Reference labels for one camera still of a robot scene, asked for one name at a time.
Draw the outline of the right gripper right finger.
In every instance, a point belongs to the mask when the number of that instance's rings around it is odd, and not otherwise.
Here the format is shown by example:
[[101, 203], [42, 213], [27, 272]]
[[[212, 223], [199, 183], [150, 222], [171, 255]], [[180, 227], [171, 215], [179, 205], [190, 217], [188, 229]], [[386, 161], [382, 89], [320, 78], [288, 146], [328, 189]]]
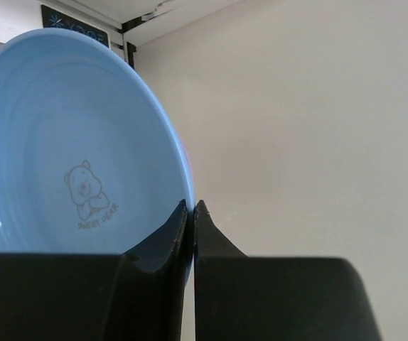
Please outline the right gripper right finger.
[[197, 340], [380, 340], [363, 280], [337, 257], [255, 257], [195, 208]]

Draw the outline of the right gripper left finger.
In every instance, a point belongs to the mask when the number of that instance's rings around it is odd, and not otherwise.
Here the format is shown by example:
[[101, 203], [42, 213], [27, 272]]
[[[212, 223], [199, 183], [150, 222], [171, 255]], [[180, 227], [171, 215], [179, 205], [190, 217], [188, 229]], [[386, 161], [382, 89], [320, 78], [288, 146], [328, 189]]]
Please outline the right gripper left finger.
[[0, 253], [0, 340], [179, 340], [187, 209], [123, 254]]

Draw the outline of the blue plastic plate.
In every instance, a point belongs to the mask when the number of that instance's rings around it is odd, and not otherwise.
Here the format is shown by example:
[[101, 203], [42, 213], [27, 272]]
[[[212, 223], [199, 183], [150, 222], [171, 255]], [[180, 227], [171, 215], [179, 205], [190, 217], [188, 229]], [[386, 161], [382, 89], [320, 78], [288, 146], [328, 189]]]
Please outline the blue plastic plate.
[[0, 252], [135, 247], [187, 208], [181, 144], [103, 44], [59, 28], [12, 38], [0, 48]]

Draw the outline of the pink plastic plate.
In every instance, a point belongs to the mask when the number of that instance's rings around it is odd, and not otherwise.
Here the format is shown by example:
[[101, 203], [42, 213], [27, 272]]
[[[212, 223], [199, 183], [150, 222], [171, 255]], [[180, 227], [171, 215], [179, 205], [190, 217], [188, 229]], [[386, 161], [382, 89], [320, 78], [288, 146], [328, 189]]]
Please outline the pink plastic plate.
[[192, 168], [191, 168], [190, 160], [189, 160], [185, 145], [181, 144], [181, 147], [182, 147], [183, 155], [184, 155], [185, 162], [186, 162], [186, 177], [187, 177], [188, 193], [189, 193], [189, 198], [187, 200], [187, 208], [190, 213], [193, 213], [195, 209], [195, 191], [194, 191], [194, 184], [193, 184], [193, 173], [192, 173]]

